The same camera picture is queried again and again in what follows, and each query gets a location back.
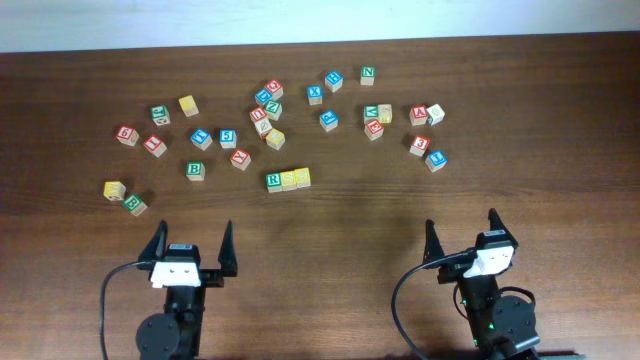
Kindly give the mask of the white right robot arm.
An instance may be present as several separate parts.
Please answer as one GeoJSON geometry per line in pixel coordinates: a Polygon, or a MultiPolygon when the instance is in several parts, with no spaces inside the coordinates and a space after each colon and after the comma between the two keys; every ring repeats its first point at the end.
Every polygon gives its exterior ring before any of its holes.
{"type": "Polygon", "coordinates": [[[453,283],[461,296],[457,309],[466,317],[482,359],[539,360],[536,350],[536,299],[532,292],[500,287],[497,277],[511,268],[519,243],[495,209],[488,212],[489,229],[477,235],[475,245],[445,254],[428,220],[423,263],[438,270],[440,284],[453,283]]]}

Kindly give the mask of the yellow S block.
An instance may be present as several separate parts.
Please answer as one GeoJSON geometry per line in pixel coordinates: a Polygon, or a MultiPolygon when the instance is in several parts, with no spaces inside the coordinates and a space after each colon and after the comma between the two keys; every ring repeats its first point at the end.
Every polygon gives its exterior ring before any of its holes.
{"type": "Polygon", "coordinates": [[[282,189],[284,191],[291,191],[291,190],[297,189],[296,175],[293,170],[281,172],[280,180],[281,180],[282,189]]]}

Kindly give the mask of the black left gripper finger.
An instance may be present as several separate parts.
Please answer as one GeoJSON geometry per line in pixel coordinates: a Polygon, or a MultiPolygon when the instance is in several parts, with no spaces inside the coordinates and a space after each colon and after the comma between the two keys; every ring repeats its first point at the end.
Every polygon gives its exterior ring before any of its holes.
{"type": "Polygon", "coordinates": [[[140,253],[138,260],[141,262],[162,260],[165,257],[167,237],[168,224],[165,220],[161,220],[153,237],[140,253]]]}
{"type": "Polygon", "coordinates": [[[231,220],[227,222],[218,255],[218,263],[224,276],[236,276],[238,274],[238,263],[233,242],[233,223],[231,220]]]}

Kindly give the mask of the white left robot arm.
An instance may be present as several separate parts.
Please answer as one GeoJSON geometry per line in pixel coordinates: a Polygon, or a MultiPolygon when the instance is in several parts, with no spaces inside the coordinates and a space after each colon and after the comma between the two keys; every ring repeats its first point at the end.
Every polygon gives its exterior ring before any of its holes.
{"type": "Polygon", "coordinates": [[[136,346],[142,359],[193,360],[199,355],[206,290],[222,288],[238,275],[233,224],[226,225],[218,254],[218,269],[203,269],[194,244],[169,244],[168,225],[161,221],[138,257],[138,269],[150,273],[156,289],[166,291],[163,311],[147,317],[138,327],[136,346]]]}

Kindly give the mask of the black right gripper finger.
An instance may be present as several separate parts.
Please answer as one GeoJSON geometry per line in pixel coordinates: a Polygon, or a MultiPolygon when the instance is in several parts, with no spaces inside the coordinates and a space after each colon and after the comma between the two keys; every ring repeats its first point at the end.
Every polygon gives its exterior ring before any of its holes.
{"type": "Polygon", "coordinates": [[[498,231],[498,230],[503,230],[505,235],[510,238],[513,239],[512,234],[510,233],[510,231],[508,230],[508,228],[504,225],[504,223],[502,222],[497,210],[495,208],[491,208],[488,212],[488,220],[489,220],[489,225],[490,225],[490,230],[491,231],[498,231]]]}
{"type": "Polygon", "coordinates": [[[445,257],[444,250],[435,230],[435,223],[431,219],[425,222],[425,247],[423,263],[435,263],[445,257]]]}

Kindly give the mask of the green R block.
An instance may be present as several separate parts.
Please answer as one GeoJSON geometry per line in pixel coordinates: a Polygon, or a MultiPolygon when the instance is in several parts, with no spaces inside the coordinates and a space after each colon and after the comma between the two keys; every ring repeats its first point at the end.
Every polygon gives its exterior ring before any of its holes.
{"type": "Polygon", "coordinates": [[[269,193],[281,192],[283,190],[281,174],[279,172],[267,174],[266,186],[269,193]]]}

